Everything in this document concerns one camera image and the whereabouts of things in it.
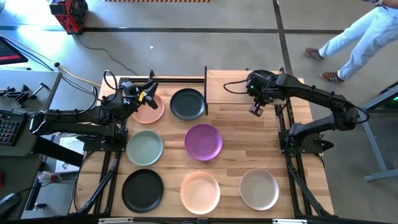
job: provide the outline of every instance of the wooden table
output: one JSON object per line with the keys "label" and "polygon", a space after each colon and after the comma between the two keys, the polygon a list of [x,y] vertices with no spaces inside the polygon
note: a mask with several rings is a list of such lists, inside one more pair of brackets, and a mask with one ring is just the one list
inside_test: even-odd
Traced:
{"label": "wooden table", "polygon": [[[114,217],[198,217],[190,213],[182,205],[180,199],[180,186],[183,180],[190,174],[203,171],[214,176],[221,188],[221,198],[218,206],[209,214],[199,217],[218,218],[292,218],[292,198],[290,194],[289,180],[285,157],[280,154],[277,131],[280,129],[279,120],[275,115],[273,106],[266,106],[263,115],[258,118],[248,112],[248,101],[235,101],[231,103],[230,97],[224,96],[226,103],[221,100],[214,103],[211,94],[214,91],[209,85],[222,87],[227,77],[236,75],[235,79],[242,80],[247,76],[247,71],[208,71],[208,116],[202,115],[194,121],[181,121],[170,111],[170,99],[172,95],[182,88],[194,88],[203,93],[202,83],[160,83],[156,94],[165,102],[163,116],[153,124],[140,124],[129,118],[127,127],[129,137],[142,130],[157,132],[164,142],[164,152],[160,159],[153,165],[139,167],[132,164],[126,153],[122,153],[121,162],[114,193],[112,216]],[[102,83],[100,96],[112,94],[105,82]],[[292,98],[292,106],[296,122],[308,123],[312,121],[310,107],[307,101]],[[192,159],[184,149],[185,133],[196,124],[211,124],[215,126],[223,137],[221,153],[213,160],[200,162]],[[80,178],[77,183],[76,202],[81,207],[91,196],[100,179],[103,152],[93,153],[84,163]],[[325,210],[333,213],[325,171],[321,160],[313,155],[303,155],[303,164],[307,178],[308,188],[313,192],[317,200]],[[162,178],[165,192],[160,205],[147,213],[134,213],[124,206],[121,199],[121,190],[126,178],[138,169],[152,169]],[[261,168],[269,171],[277,180],[280,195],[277,203],[269,210],[256,211],[249,208],[239,196],[239,181],[242,175],[253,168]],[[297,191],[300,207],[304,211],[301,190]],[[107,199],[108,188],[104,191],[101,211]]]}

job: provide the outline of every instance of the screw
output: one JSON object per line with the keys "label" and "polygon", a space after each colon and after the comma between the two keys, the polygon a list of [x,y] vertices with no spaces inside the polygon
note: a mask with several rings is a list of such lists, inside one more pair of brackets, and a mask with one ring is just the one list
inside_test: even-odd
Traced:
{"label": "screw", "polygon": [[38,92],[40,91],[40,90],[42,90],[43,88],[46,88],[46,89],[50,89],[47,85],[45,85],[44,83],[42,83],[42,82],[40,82],[39,83],[40,84],[40,87],[36,90],[36,91],[34,91],[30,96],[29,96],[29,98],[30,99],[36,99],[37,97],[36,97],[36,94],[38,94]]}

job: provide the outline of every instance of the plate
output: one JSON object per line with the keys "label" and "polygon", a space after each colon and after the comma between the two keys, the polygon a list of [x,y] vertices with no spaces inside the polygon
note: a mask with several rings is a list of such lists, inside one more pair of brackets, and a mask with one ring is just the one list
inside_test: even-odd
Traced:
{"label": "plate", "polygon": [[181,185],[181,201],[184,207],[197,215],[211,212],[220,201],[217,180],[205,172],[189,175]]}
{"label": "plate", "polygon": [[220,153],[223,138],[212,125],[198,124],[186,133],[184,145],[194,159],[208,161]]}
{"label": "plate", "polygon": [[185,88],[174,93],[170,109],[179,119],[191,121],[198,118],[205,110],[205,98],[198,90]]}
{"label": "plate", "polygon": [[164,186],[160,176],[149,169],[133,172],[122,188],[122,199],[132,212],[145,213],[153,210],[163,197]]}
{"label": "plate", "polygon": [[141,131],[127,143],[127,156],[138,166],[149,166],[156,162],[163,151],[162,138],[153,131]]}
{"label": "plate", "polygon": [[275,178],[266,170],[252,169],[242,176],[239,193],[246,205],[263,211],[275,205],[279,188]]}
{"label": "plate", "polygon": [[142,124],[151,124],[157,121],[164,112],[164,102],[158,95],[154,97],[155,102],[158,106],[156,110],[152,109],[148,104],[140,106],[138,112],[132,114],[132,117]]}

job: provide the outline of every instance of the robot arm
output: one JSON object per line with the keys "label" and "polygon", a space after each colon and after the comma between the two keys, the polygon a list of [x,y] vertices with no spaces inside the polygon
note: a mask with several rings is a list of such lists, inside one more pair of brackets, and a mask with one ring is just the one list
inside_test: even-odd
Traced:
{"label": "robot arm", "polygon": [[253,71],[249,74],[246,88],[254,98],[255,104],[250,112],[261,116],[262,106],[272,103],[275,99],[285,100],[296,96],[317,105],[329,108],[332,115],[308,124],[293,124],[289,133],[289,143],[300,144],[307,136],[327,130],[348,131],[358,123],[357,107],[342,95],[327,92],[301,83],[297,78],[281,74],[275,75],[265,70]]}
{"label": "robot arm", "polygon": [[55,132],[82,134],[78,139],[88,148],[122,151],[126,146],[127,118],[146,103],[153,109],[158,107],[154,100],[158,83],[151,77],[143,85],[120,83],[118,88],[113,88],[114,94],[102,97],[101,106],[84,111],[45,110],[34,113],[29,131],[38,136]]}

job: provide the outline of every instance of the metal bracket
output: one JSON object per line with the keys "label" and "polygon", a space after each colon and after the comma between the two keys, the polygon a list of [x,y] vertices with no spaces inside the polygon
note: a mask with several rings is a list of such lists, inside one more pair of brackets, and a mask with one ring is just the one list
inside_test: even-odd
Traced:
{"label": "metal bracket", "polygon": [[99,224],[113,224],[113,223],[132,223],[134,218],[100,218]]}
{"label": "metal bracket", "polygon": [[279,143],[281,148],[281,153],[285,154],[297,154],[297,153],[309,153],[309,154],[319,154],[332,148],[334,144],[330,141],[321,139],[319,134],[311,134],[307,136],[303,141],[301,146],[291,149],[286,146],[288,144],[287,140],[289,137],[290,130],[279,130]]}
{"label": "metal bracket", "polygon": [[294,219],[273,219],[273,224],[307,224],[306,220],[294,220]]}
{"label": "metal bracket", "polygon": [[121,129],[118,133],[118,141],[102,141],[101,138],[91,136],[78,136],[77,139],[85,143],[84,151],[99,151],[99,152],[123,152],[127,143],[127,135],[129,130],[127,128]]}

